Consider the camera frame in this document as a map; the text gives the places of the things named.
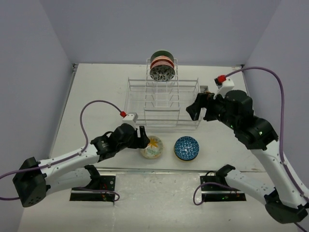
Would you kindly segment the yellow floral cream bowl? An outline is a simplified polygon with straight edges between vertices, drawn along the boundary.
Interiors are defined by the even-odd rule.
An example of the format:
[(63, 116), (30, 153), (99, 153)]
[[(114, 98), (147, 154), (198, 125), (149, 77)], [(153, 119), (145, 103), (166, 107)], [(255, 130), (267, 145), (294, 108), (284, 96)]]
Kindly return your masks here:
[(144, 158), (156, 159), (159, 158), (164, 151), (162, 140), (154, 135), (149, 136), (150, 142), (146, 148), (140, 149), (140, 153)]

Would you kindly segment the blue triangle pattern bowl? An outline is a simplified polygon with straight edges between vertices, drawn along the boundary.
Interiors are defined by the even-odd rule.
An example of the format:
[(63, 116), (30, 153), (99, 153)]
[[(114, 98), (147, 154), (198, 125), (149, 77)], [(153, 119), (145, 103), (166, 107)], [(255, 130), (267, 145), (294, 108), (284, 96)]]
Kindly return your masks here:
[(180, 137), (174, 144), (174, 153), (183, 160), (191, 160), (199, 154), (199, 143), (191, 136)]

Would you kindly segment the black leaf pattern bowl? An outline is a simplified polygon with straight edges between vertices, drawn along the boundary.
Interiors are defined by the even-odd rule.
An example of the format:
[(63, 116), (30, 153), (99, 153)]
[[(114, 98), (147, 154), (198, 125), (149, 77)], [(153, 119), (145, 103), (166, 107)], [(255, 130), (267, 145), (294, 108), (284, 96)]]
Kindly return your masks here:
[(150, 70), (150, 76), (157, 82), (168, 82), (175, 76), (175, 70), (167, 65), (158, 65)]

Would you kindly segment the orange leaf pattern bowl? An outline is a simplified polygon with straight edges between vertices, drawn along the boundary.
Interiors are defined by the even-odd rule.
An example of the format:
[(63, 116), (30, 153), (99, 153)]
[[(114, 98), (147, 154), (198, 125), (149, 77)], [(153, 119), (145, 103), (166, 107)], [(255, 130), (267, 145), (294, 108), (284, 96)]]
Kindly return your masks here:
[(157, 56), (156, 58), (154, 58), (151, 62), (150, 69), (159, 65), (168, 66), (174, 69), (174, 62), (167, 56)]

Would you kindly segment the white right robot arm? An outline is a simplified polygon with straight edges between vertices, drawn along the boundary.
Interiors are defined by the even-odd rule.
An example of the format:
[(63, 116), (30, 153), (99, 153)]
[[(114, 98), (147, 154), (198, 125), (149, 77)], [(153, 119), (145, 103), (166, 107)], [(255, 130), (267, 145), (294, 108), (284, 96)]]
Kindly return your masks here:
[(269, 186), (242, 174), (234, 166), (216, 171), (215, 185), (240, 190), (265, 206), (268, 214), (281, 224), (298, 223), (308, 216), (307, 187), (280, 154), (280, 142), (272, 125), (253, 112), (253, 100), (242, 90), (231, 90), (224, 97), (199, 93), (186, 108), (193, 121), (205, 108), (205, 121), (218, 120), (233, 130), (237, 140), (251, 151), (264, 167), (273, 185)]

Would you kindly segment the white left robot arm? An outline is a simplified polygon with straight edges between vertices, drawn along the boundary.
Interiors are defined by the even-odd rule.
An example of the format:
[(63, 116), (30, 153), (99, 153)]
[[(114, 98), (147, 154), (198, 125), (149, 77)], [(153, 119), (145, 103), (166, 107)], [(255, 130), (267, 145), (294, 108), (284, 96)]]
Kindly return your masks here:
[(146, 148), (149, 142), (143, 126), (136, 129), (123, 123), (115, 131), (96, 137), (84, 148), (53, 159), (29, 158), (13, 178), (19, 200), (23, 207), (31, 207), (65, 189), (107, 193), (94, 164), (113, 158), (125, 148)]

